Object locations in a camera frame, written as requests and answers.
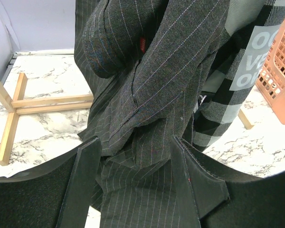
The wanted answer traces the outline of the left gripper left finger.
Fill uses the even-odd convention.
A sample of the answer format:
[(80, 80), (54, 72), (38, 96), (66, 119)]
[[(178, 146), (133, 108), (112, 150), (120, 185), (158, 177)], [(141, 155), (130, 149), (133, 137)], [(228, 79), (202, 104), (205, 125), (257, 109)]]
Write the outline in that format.
[(11, 177), (0, 177), (0, 228), (83, 228), (101, 156), (96, 136)]

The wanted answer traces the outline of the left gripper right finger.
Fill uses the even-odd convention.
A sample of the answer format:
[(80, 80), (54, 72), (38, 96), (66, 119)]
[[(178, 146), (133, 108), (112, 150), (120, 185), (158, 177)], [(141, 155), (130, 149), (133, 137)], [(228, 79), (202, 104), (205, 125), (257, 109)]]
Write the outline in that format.
[(285, 171), (260, 178), (230, 168), (184, 139), (171, 142), (183, 228), (285, 228)]

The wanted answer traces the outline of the grey plaid shirt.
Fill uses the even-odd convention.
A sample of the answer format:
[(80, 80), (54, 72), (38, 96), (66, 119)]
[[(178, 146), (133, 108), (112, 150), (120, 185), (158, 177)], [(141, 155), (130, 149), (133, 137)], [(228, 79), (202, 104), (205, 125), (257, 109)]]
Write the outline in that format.
[(210, 147), (230, 127), (285, 19), (285, 0), (232, 0), (218, 53), (192, 124), (192, 145)]

